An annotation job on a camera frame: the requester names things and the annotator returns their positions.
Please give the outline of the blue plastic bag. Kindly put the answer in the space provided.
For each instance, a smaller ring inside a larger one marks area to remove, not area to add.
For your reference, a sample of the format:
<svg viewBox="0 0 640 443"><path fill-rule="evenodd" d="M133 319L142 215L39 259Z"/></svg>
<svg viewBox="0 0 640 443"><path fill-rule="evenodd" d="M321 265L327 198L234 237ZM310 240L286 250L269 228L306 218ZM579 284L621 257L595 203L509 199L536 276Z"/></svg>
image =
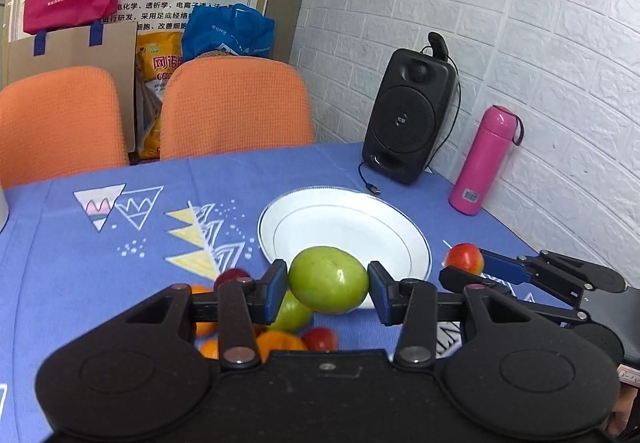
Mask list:
<svg viewBox="0 0 640 443"><path fill-rule="evenodd" d="M183 31L182 57L205 53L269 58L274 38L273 19L244 4L194 7Z"/></svg>

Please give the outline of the small red tomato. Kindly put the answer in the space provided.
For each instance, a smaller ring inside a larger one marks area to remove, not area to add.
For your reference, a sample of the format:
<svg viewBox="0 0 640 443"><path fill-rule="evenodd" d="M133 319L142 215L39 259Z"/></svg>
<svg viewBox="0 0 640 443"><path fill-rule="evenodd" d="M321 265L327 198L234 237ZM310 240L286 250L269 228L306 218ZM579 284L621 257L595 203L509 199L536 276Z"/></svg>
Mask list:
<svg viewBox="0 0 640 443"><path fill-rule="evenodd" d="M314 327L302 337L302 341L309 351L334 352L338 350L338 337L328 327Z"/></svg>

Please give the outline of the orange chair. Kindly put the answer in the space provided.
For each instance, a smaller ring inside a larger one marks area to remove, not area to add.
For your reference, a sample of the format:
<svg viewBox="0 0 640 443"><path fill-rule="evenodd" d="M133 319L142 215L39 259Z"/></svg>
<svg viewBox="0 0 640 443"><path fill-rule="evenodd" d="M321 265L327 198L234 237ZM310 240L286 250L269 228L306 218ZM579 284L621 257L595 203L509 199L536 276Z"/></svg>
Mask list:
<svg viewBox="0 0 640 443"><path fill-rule="evenodd" d="M291 66L250 56L201 56L165 88L160 159L306 146L314 141L306 85Z"/></svg>
<svg viewBox="0 0 640 443"><path fill-rule="evenodd" d="M115 82L79 66L1 91L1 186L121 168L129 163Z"/></svg>

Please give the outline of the left orange chair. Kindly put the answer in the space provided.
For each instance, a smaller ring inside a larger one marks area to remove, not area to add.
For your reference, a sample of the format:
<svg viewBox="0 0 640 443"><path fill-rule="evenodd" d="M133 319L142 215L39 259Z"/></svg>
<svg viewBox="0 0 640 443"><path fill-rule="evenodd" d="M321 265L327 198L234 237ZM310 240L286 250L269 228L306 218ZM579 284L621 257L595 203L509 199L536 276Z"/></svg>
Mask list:
<svg viewBox="0 0 640 443"><path fill-rule="evenodd" d="M79 66L1 91L1 186L121 168L129 163L115 82Z"/></svg>

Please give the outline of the white thermos jug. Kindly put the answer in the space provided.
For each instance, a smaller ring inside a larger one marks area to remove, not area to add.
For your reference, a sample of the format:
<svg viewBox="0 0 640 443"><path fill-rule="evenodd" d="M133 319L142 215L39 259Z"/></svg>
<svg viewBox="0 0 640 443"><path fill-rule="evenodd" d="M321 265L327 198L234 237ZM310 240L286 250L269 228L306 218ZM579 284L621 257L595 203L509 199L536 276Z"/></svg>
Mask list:
<svg viewBox="0 0 640 443"><path fill-rule="evenodd" d="M6 194L3 188L0 186L0 232L3 231L4 226L8 223L9 213L9 203L8 200L6 200Z"/></svg>

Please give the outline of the white round plate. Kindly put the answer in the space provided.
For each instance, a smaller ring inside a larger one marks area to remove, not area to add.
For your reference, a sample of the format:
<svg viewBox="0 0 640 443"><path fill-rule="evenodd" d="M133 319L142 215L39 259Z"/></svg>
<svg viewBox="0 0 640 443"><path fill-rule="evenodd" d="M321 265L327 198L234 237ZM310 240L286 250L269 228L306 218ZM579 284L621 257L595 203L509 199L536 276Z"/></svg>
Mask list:
<svg viewBox="0 0 640 443"><path fill-rule="evenodd" d="M419 227L385 201L347 188L293 190L269 203L259 217L258 241L268 261L290 268L299 252L317 246L344 250L367 270L380 262L395 281L426 281L431 248ZM358 309L370 309L369 296Z"/></svg>

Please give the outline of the orange fruit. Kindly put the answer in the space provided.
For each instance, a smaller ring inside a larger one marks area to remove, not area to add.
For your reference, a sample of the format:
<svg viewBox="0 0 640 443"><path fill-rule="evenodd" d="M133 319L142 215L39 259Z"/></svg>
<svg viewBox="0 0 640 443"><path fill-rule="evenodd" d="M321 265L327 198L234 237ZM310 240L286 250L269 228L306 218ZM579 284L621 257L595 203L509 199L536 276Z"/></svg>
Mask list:
<svg viewBox="0 0 640 443"><path fill-rule="evenodd" d="M266 363L274 351L307 351L307 345L299 337L279 330L267 330L256 338L262 363Z"/></svg>

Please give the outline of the black speaker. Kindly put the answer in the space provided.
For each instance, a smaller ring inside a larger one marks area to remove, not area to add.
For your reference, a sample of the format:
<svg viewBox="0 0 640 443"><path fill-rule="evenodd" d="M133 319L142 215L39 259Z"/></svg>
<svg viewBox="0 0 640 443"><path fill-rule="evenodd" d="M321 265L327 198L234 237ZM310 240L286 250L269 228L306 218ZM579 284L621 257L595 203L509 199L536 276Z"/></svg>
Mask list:
<svg viewBox="0 0 640 443"><path fill-rule="evenodd" d="M424 53L398 48L390 56L362 145L365 164L402 184L430 163L459 88L445 39L430 32L427 41Z"/></svg>

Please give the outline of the right orange chair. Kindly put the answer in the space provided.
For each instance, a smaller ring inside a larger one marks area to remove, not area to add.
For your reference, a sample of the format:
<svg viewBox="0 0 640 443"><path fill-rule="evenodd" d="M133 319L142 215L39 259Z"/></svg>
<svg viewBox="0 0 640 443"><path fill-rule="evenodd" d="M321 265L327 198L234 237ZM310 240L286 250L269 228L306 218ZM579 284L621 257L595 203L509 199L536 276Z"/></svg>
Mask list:
<svg viewBox="0 0 640 443"><path fill-rule="evenodd" d="M250 56L201 56L165 88L160 159L306 146L314 141L306 85L291 66Z"/></svg>

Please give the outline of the pink thermos bottle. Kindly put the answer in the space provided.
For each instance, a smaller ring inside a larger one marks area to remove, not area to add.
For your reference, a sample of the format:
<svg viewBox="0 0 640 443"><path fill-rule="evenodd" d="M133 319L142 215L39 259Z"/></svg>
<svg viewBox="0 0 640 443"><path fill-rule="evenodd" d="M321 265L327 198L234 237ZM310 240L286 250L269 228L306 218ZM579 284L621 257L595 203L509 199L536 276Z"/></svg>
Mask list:
<svg viewBox="0 0 640 443"><path fill-rule="evenodd" d="M511 146L521 145L524 134L523 121L508 108L486 109L448 198L454 210L465 215L480 212L506 153Z"/></svg>

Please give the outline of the blue patterned tablecloth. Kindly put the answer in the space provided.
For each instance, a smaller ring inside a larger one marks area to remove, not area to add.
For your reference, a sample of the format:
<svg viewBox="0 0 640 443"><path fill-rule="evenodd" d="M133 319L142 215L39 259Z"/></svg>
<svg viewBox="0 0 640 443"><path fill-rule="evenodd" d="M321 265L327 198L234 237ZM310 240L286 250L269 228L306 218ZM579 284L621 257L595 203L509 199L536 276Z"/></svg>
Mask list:
<svg viewBox="0 0 640 443"><path fill-rule="evenodd" d="M1 437L39 442L50 432L35 398L43 359L157 291L195 284L175 259L194 251L176 236L180 210L202 208L224 261L260 275L257 222L267 204L307 186L360 190L364 181L421 229L442 262L461 243L506 255L527 246L487 213L449 206L449 183L425 174L404 186L360 166L357 144L182 159L11 188L1 233Z"/></svg>

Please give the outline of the brown paper bag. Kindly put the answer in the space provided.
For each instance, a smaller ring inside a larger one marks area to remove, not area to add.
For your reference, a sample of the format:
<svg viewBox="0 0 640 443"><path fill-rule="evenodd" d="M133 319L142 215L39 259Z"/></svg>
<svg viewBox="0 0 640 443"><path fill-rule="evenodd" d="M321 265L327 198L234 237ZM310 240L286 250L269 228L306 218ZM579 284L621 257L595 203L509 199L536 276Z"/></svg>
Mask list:
<svg viewBox="0 0 640 443"><path fill-rule="evenodd" d="M101 68L112 77L118 95L122 132L128 151L137 144L134 74L138 27L133 20L56 31L40 31L9 44L6 81L68 67Z"/></svg>

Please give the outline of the yellow rice bag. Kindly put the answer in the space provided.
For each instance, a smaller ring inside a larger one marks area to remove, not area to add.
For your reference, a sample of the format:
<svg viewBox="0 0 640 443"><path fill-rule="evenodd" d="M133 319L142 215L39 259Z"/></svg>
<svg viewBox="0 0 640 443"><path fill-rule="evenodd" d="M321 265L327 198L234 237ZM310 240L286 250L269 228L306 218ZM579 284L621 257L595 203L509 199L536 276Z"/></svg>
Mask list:
<svg viewBox="0 0 640 443"><path fill-rule="evenodd" d="M142 137L138 155L142 160L160 158L160 113L166 85L182 63L182 32L160 30L137 37L136 81L142 99Z"/></svg>

